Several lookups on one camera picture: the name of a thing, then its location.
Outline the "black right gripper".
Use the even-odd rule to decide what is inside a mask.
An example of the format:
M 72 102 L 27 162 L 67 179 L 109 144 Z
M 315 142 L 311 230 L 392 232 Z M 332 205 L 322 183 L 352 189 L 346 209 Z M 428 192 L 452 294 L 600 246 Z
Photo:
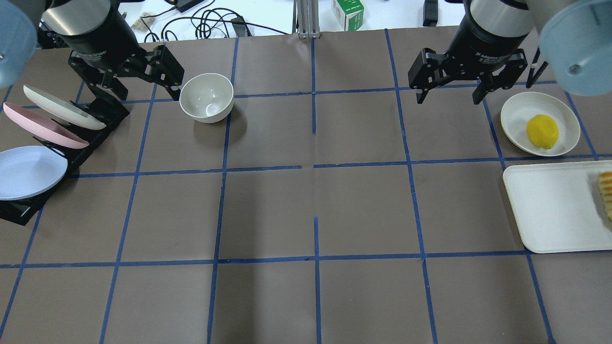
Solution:
M 444 86 L 457 76 L 479 77 L 472 93 L 475 105 L 490 92 L 512 88 L 527 67 L 525 52 L 519 50 L 526 37 L 526 33 L 498 36 L 481 28 L 472 17 L 464 17 L 445 54 L 424 48 L 409 68 L 408 85 L 416 90 L 416 102 L 422 104 L 431 89 Z M 502 67 L 497 75 L 492 74 Z

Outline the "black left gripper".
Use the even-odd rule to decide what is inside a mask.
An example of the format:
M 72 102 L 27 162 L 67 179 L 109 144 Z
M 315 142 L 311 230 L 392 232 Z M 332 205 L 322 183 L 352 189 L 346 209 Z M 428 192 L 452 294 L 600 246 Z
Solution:
M 110 104 L 125 101 L 129 91 L 119 77 L 146 72 L 177 101 L 185 70 L 167 46 L 142 49 L 118 10 L 58 10 L 57 33 L 72 48 L 68 65 L 94 94 Z

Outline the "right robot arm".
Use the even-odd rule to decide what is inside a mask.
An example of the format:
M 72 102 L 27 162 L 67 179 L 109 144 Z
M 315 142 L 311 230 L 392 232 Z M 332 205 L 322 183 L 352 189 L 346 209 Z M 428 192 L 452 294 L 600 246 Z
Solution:
M 474 104 L 497 89 L 510 89 L 528 66 L 520 47 L 538 32 L 536 57 L 544 63 L 527 86 L 551 68 L 557 83 L 573 95 L 610 93 L 611 9 L 609 0 L 464 0 L 463 16 L 445 53 L 424 48 L 407 76 L 422 104 L 427 94 L 452 81 L 474 80 Z

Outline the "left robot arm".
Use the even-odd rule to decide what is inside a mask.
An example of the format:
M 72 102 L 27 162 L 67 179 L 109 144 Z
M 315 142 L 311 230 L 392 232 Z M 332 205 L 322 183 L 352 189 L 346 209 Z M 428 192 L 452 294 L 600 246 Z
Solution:
M 42 22 L 71 48 L 70 67 L 95 98 L 125 101 L 121 78 L 139 78 L 163 87 L 177 101 L 184 68 L 166 46 L 141 48 L 118 9 L 118 0 L 3 0 L 1 87 L 15 84 L 38 44 Z

